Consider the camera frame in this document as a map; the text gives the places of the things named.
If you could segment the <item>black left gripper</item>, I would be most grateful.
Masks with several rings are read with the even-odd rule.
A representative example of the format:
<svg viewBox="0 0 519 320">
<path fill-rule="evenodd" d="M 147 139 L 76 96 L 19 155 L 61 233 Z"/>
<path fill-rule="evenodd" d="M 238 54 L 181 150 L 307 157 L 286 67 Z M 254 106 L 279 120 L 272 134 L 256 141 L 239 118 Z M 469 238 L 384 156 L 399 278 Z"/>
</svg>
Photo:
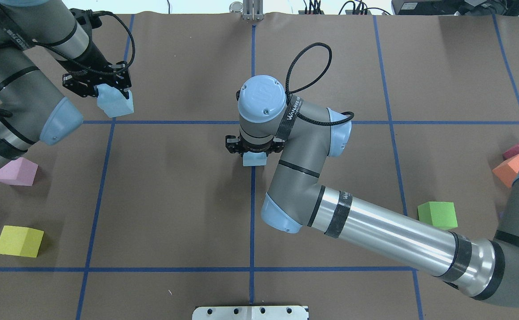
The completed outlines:
<svg viewBox="0 0 519 320">
<path fill-rule="evenodd" d="M 97 98 L 95 86 L 107 84 L 121 91 L 126 100 L 131 99 L 130 87 L 132 83 L 128 63 L 107 63 L 103 67 L 87 67 L 80 70 L 77 68 L 78 66 L 68 68 L 68 73 L 62 76 L 63 87 L 72 91 L 72 93 L 80 97 Z"/>
</svg>

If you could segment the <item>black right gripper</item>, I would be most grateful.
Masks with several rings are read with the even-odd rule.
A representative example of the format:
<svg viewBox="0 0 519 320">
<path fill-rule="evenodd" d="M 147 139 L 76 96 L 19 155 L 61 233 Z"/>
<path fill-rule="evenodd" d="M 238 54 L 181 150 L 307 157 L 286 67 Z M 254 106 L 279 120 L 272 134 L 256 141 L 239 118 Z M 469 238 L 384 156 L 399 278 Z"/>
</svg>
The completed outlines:
<svg viewBox="0 0 519 320">
<path fill-rule="evenodd" d="M 251 153 L 261 153 L 265 152 L 267 155 L 275 152 L 279 153 L 283 150 L 286 142 L 285 140 L 279 138 L 272 138 L 264 143 L 252 143 L 248 140 L 244 139 L 243 136 L 233 136 L 226 135 L 225 136 L 225 148 L 234 154 L 240 154 L 241 156 L 246 152 Z"/>
</svg>

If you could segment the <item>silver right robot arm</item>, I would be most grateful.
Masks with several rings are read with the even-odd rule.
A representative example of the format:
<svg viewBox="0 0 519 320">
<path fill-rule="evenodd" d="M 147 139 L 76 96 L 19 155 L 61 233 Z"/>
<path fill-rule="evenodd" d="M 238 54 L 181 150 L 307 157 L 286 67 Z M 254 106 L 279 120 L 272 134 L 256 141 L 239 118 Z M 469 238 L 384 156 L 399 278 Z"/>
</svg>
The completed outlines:
<svg viewBox="0 0 519 320">
<path fill-rule="evenodd" d="M 282 152 L 261 210 L 265 223 L 287 233 L 312 227 L 474 300 L 519 307 L 519 173 L 494 238 L 471 240 L 320 184 L 326 158 L 340 156 L 350 137 L 345 115 L 287 93 L 268 75 L 241 86 L 237 109 L 240 136 L 227 136 L 229 152 Z"/>
</svg>

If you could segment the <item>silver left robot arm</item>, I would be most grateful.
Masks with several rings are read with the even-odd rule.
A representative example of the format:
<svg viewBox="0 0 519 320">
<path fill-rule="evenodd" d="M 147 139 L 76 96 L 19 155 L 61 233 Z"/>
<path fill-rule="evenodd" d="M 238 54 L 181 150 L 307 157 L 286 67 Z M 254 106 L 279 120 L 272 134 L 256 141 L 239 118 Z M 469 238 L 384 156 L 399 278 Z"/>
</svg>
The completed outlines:
<svg viewBox="0 0 519 320">
<path fill-rule="evenodd" d="M 115 14 L 66 7 L 61 0 L 0 0 L 0 169 L 37 142 L 57 144 L 83 123 L 82 113 L 25 51 L 46 49 L 65 69 L 64 88 L 94 97 L 110 118 L 134 112 L 130 61 L 110 63 L 93 41 L 101 17 Z"/>
</svg>

